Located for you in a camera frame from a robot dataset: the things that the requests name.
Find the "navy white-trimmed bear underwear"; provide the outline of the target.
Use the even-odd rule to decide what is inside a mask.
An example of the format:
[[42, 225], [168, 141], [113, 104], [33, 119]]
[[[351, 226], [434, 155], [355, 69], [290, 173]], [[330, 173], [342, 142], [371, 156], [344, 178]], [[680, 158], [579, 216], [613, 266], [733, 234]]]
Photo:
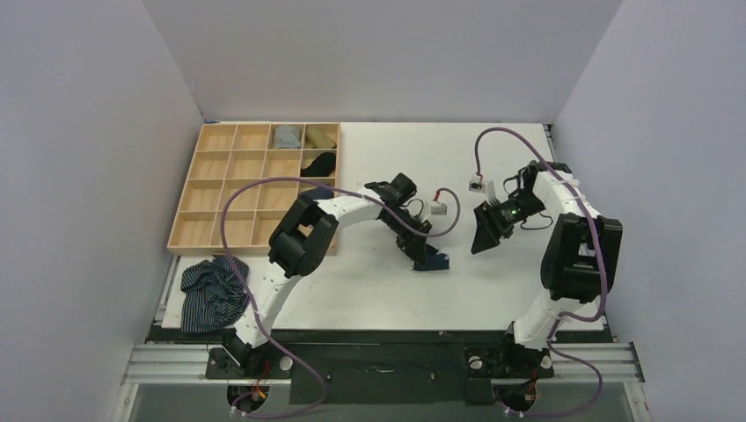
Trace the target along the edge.
[[450, 255], [434, 246], [426, 245], [426, 256], [423, 264], [412, 262], [412, 270], [417, 273], [448, 271], [450, 269]]

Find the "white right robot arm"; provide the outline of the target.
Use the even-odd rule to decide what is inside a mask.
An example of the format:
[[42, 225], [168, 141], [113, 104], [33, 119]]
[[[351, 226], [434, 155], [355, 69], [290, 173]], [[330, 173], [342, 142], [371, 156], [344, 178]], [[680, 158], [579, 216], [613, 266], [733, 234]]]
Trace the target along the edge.
[[566, 164], [532, 161], [516, 179], [506, 200], [490, 198], [474, 208], [471, 247], [473, 254], [493, 249], [533, 215], [547, 213], [553, 221], [539, 269], [542, 289], [510, 323], [496, 352], [493, 367], [507, 378], [551, 373], [549, 343], [563, 323], [579, 318], [578, 309], [611, 291], [623, 235], [620, 221], [589, 204]]

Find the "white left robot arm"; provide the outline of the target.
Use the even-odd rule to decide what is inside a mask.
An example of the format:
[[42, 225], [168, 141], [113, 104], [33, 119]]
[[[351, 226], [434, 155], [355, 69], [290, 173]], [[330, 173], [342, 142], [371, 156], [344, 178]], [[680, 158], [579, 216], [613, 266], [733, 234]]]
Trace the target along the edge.
[[247, 294], [243, 315], [223, 341], [228, 366], [239, 377], [251, 378], [261, 370], [259, 349], [270, 341], [280, 310], [297, 283], [320, 267], [338, 230], [380, 221], [394, 233], [397, 248], [409, 259], [418, 264], [427, 261], [432, 225], [406, 209], [406, 202], [417, 191], [409, 177], [400, 173], [391, 182], [369, 182], [356, 191], [337, 187], [329, 191], [330, 199], [295, 199], [270, 234], [268, 266], [256, 287], [249, 286], [230, 248], [223, 248]]

